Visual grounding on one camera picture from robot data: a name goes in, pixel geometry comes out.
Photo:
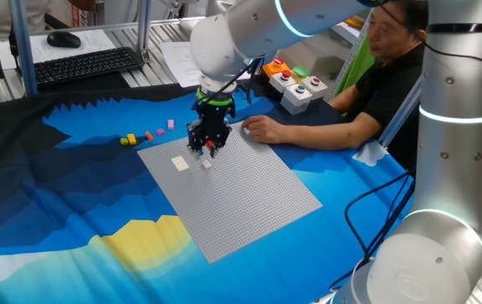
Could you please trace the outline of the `person's left hand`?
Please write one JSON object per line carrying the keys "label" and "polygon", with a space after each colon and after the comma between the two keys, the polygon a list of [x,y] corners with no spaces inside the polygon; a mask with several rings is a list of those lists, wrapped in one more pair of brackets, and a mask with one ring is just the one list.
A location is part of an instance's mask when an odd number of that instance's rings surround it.
{"label": "person's left hand", "polygon": [[241,127],[248,130],[253,139],[262,144],[286,144],[287,127],[267,116],[248,117]]}

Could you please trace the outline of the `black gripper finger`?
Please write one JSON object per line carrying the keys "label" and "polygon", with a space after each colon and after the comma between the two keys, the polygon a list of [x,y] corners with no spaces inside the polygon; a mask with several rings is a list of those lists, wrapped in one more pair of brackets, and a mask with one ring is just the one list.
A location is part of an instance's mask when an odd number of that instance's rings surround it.
{"label": "black gripper finger", "polygon": [[224,120],[219,127],[218,132],[213,137],[209,138],[207,141],[207,147],[209,148],[211,158],[214,158],[218,151],[225,146],[231,130],[232,127],[230,126],[229,121]]}
{"label": "black gripper finger", "polygon": [[187,137],[188,137],[187,147],[191,150],[191,153],[196,160],[200,158],[200,155],[203,152],[201,124],[202,124],[202,121],[200,119],[197,119],[187,124]]}

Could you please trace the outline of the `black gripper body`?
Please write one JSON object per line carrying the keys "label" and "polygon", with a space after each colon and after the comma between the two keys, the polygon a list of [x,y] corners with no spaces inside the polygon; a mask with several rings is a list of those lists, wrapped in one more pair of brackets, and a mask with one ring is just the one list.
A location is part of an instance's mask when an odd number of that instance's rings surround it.
{"label": "black gripper body", "polygon": [[216,102],[201,102],[195,105],[195,111],[202,121],[202,140],[206,144],[210,137],[213,137],[219,127],[222,125],[227,115],[231,117],[236,116],[236,105],[234,102],[229,102],[226,105],[219,106]]}

